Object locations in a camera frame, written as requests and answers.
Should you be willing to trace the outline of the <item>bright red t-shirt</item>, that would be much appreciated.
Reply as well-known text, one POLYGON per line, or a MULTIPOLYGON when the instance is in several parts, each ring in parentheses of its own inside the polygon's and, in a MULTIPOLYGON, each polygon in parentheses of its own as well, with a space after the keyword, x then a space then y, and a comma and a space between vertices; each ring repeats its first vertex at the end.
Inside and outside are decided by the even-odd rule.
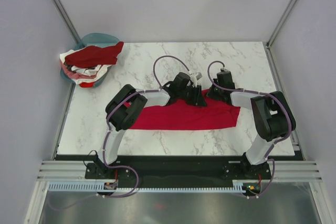
POLYGON ((144 108, 132 130, 202 131, 221 130, 237 125, 240 107, 228 105, 202 95, 206 107, 192 106, 183 100, 169 106, 144 108))

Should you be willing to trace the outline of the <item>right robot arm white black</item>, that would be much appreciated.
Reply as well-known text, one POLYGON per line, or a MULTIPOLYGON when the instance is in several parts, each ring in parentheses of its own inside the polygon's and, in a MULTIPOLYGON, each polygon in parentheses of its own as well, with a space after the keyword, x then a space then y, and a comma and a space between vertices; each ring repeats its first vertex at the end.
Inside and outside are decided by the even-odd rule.
POLYGON ((274 146, 296 129, 296 121, 282 92, 260 93, 237 89, 231 72, 225 68, 212 79, 207 96, 253 113, 257 135, 243 155, 245 162, 241 164, 240 172, 245 178, 254 178, 259 173, 258 165, 267 160, 274 146))

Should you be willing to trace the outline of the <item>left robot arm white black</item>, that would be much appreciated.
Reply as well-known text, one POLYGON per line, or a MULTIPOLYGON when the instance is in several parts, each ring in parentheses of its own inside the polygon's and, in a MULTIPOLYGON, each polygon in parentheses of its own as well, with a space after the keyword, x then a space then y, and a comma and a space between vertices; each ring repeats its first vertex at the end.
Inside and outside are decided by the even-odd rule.
POLYGON ((126 130, 130 129, 145 108, 170 106, 184 101, 189 106, 206 107, 202 86, 198 84, 202 74, 179 72, 174 80, 154 90, 140 90, 126 84, 106 106, 107 132, 99 156, 102 162, 97 173, 111 178, 115 173, 113 162, 117 160, 118 149, 126 130))

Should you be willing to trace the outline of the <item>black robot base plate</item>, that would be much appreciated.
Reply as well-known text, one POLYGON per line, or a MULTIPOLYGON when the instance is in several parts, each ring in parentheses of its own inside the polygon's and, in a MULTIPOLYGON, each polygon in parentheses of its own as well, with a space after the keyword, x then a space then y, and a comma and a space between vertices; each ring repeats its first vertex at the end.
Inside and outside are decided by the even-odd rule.
POLYGON ((86 179, 116 179, 129 187, 229 186, 235 180, 265 182, 271 179, 267 163, 249 165, 233 156, 126 156, 107 168, 96 159, 87 164, 86 179))

